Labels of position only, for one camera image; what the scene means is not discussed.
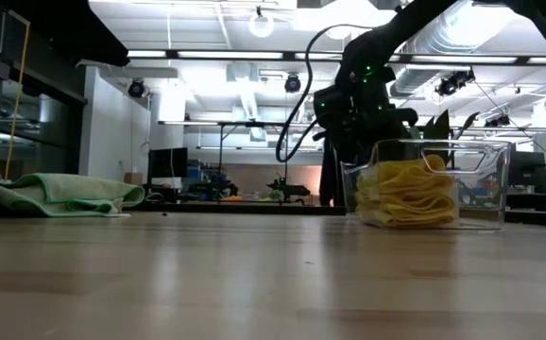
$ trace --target workbench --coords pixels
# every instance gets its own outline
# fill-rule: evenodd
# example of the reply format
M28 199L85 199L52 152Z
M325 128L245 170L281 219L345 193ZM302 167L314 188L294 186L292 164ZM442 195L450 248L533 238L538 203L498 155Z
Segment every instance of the workbench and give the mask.
M546 227L1 219L0 339L546 339Z

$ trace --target green cloth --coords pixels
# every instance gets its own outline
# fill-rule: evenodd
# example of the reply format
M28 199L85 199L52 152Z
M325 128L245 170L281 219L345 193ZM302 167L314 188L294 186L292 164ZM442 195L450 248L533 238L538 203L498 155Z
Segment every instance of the green cloth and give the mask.
M140 186L78 175L32 174L0 184L0 205L49 217L115 216L144 196Z

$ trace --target computer monitor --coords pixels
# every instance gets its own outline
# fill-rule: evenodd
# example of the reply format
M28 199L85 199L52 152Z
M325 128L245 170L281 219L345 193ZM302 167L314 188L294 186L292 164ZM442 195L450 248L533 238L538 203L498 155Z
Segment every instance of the computer monitor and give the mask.
M510 153L509 185L531 185L535 193L546 194L546 163L541 152Z
M186 178L187 163L186 147L151 150L149 151L148 180Z

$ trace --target clear plastic bin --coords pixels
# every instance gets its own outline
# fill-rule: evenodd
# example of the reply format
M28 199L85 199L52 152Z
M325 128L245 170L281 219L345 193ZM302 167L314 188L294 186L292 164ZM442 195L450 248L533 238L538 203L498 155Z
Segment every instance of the clear plastic bin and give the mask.
M383 228L498 230L509 142L389 140L343 163L347 215Z

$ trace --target yellow towel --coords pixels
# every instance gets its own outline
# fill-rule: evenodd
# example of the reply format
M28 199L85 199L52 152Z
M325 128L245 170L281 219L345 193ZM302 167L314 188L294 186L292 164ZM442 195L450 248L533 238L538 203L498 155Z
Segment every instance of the yellow towel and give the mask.
M440 170L445 170L445 162L437 155L426 161L376 164L357 179L357 212L366 221L385 227L429 228L451 223L457 218L451 197L453 179L434 172Z

